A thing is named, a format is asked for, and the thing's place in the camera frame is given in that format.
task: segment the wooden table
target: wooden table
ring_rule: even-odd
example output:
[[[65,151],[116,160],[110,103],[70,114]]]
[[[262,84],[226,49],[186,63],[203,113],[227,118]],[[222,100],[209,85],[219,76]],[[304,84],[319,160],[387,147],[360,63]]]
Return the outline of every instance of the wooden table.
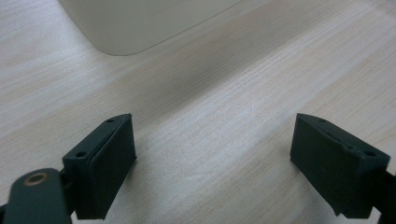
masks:
[[[0,2],[0,203],[103,120],[134,115],[137,163],[105,221],[376,223],[336,217],[290,162],[296,113],[388,153],[396,173],[396,3],[245,0],[126,57],[54,0]]]

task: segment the white box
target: white box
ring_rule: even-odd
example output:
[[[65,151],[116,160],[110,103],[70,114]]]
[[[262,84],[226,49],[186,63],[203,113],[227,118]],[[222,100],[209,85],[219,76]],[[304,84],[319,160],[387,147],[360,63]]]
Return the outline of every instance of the white box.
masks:
[[[134,54],[177,35],[241,0],[59,0],[104,53]]]

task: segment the light wood surface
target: light wood surface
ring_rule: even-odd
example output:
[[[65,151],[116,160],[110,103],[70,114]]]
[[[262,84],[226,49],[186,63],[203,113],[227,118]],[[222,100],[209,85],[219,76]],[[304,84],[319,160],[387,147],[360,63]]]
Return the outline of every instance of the light wood surface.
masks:
[[[388,153],[396,3],[245,0],[136,55],[94,49],[55,0],[0,1],[0,203],[103,120],[134,115],[137,163],[105,221],[376,223],[336,217],[290,162],[295,115]]]

